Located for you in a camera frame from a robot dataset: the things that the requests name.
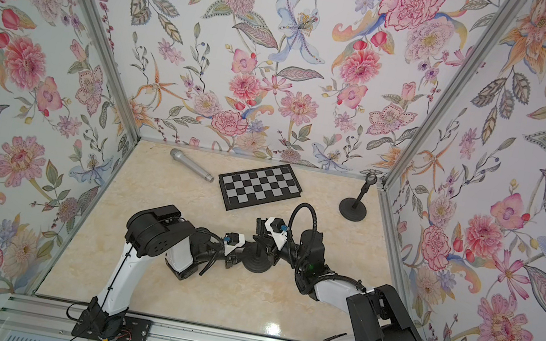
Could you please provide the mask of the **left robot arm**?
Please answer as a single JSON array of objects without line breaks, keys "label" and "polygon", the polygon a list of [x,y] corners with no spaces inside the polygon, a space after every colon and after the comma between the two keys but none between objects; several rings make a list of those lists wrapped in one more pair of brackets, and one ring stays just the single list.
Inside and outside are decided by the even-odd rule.
[{"label": "left robot arm", "polygon": [[84,311],[90,328],[102,338],[113,338],[123,328],[129,300],[152,262],[163,256],[179,280],[204,275],[223,259],[228,265],[240,262],[246,244],[242,234],[216,235],[195,227],[174,205],[141,210],[126,225],[123,254],[106,287]]}]

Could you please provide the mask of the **black round stand base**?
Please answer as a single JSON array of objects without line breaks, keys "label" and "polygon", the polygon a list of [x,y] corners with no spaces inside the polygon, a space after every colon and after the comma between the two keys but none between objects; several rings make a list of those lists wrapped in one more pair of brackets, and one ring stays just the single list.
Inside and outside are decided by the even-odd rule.
[{"label": "black round stand base", "polygon": [[343,199],[339,204],[339,212],[346,220],[360,222],[367,216],[367,208],[357,198],[350,197]]}]

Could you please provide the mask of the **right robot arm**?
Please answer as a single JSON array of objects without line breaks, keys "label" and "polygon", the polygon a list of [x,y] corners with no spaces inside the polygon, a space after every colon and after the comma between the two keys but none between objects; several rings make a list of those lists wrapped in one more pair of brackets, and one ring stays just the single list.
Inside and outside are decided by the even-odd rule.
[{"label": "right robot arm", "polygon": [[326,303],[349,315],[352,334],[323,341],[423,341],[396,288],[368,289],[360,280],[339,275],[325,262],[323,235],[312,229],[296,243],[280,218],[258,219],[253,252],[257,272],[284,259],[292,268],[300,294]]}]

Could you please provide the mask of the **black microphone clip holder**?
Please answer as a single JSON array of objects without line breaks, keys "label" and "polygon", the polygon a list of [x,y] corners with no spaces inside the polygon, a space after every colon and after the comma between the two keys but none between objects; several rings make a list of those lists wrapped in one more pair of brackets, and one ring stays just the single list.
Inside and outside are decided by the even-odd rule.
[{"label": "black microphone clip holder", "polygon": [[374,173],[368,173],[368,174],[366,175],[366,180],[365,180],[365,182],[366,182],[366,184],[367,184],[368,186],[371,186],[371,185],[376,184],[376,183],[378,182],[378,179],[379,179],[379,178],[378,178],[378,176],[377,176],[376,174],[374,174]]}]

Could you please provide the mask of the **black microphone stand pole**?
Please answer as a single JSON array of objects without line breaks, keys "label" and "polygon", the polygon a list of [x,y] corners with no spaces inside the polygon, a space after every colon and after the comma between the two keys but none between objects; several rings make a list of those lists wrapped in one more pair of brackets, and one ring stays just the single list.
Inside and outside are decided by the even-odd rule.
[{"label": "black microphone stand pole", "polygon": [[354,208],[359,206],[359,204],[362,202],[364,196],[368,193],[371,186],[372,186],[372,184],[369,183],[369,182],[364,183],[363,187],[361,187],[361,191],[360,191],[360,194],[357,197],[357,200],[355,201],[355,203],[353,203]]}]

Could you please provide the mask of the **black round disc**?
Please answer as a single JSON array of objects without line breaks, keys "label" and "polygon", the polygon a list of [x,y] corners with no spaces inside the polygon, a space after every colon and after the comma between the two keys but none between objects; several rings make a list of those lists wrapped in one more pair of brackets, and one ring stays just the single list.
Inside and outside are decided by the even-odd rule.
[{"label": "black round disc", "polygon": [[262,274],[264,272],[267,272],[272,265],[269,263],[267,259],[267,253],[265,251],[262,251],[263,257],[261,258],[261,261],[255,260],[255,249],[249,249],[246,248],[243,251],[243,260],[242,265],[251,273],[257,273]]}]

